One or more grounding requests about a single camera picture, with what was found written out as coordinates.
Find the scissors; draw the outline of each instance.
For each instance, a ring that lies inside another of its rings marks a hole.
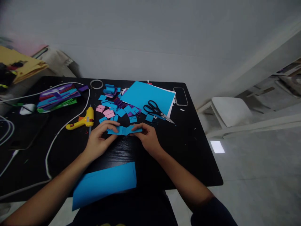
[[[155,115],[159,115],[161,117],[166,118],[167,121],[175,124],[169,117],[167,117],[158,107],[157,103],[153,100],[149,100],[148,101],[148,105],[144,105],[143,109],[147,112],[147,113],[151,113],[151,114],[155,114]]]

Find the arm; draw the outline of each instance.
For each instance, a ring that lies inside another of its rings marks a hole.
[[[138,128],[143,128],[143,132],[133,133],[132,136],[137,136],[145,150],[157,160],[192,212],[214,197],[205,185],[162,149],[154,127],[141,123],[132,130],[134,131]]]
[[[101,135],[107,129],[118,132],[115,126],[119,125],[120,123],[115,121],[99,124],[91,132],[85,150],[56,178],[10,215],[3,225],[39,225],[52,216],[61,207],[89,164],[101,156],[117,138],[117,135],[111,135],[104,139]]]

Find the forearm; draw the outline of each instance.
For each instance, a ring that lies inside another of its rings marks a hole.
[[[163,149],[154,158],[172,180],[183,200],[193,212],[208,202],[214,195],[195,176],[181,166]]]
[[[90,162],[81,154],[57,177],[9,216],[3,225],[39,225],[53,215],[67,198]]]

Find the left hand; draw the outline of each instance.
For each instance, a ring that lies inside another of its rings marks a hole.
[[[103,121],[91,131],[87,146],[82,153],[82,157],[84,157],[85,160],[92,162],[107,150],[110,144],[118,136],[111,135],[107,139],[104,139],[101,136],[105,131],[107,131],[107,129],[111,129],[117,133],[118,130],[115,126],[120,126],[120,123],[115,121]]]

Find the black table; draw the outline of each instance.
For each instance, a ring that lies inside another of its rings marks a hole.
[[[65,82],[79,82],[89,85],[92,79],[42,77],[26,95],[35,94]],[[113,84],[121,89],[129,88],[134,81],[106,80],[104,84]],[[188,106],[172,108],[170,118],[175,125],[167,121],[156,119],[153,123],[145,121],[145,115],[140,114],[138,122],[149,123],[156,128],[159,142],[176,161],[184,166],[206,186],[218,186],[223,184],[222,177],[214,160],[212,151],[204,134],[191,97],[185,83],[152,82],[154,86],[173,90],[174,87],[183,87],[187,96]],[[103,88],[91,89],[90,104],[96,109],[100,104],[99,96],[103,94]],[[49,113],[49,119],[35,139],[33,145],[20,151],[12,161],[7,171],[0,178],[0,196],[17,189],[35,184],[48,179],[45,171],[45,157],[48,148],[59,129],[71,118],[78,115],[84,108],[88,97],[88,91],[83,92],[78,98],[78,103],[55,110]],[[21,99],[22,103],[38,103],[39,95]],[[12,122],[26,120],[27,116],[21,116],[17,109],[11,109],[6,117]],[[94,111],[94,126],[99,125],[98,119],[104,117],[102,113]],[[119,117],[118,122],[127,127],[129,118],[127,115]],[[57,137],[48,158],[49,171],[52,177],[57,176],[67,167],[85,148],[88,140],[88,127],[82,126],[73,131],[63,129]],[[7,145],[0,148],[0,172],[4,169],[12,156],[12,151],[7,150]],[[118,137],[108,148],[103,156],[95,160],[86,173],[106,169],[121,164],[135,161],[137,172],[137,187],[141,189],[174,189],[175,186],[168,178],[160,165],[144,150],[140,140],[136,137]],[[10,196],[0,202],[25,201],[33,196],[44,185],[31,188],[27,191]]]

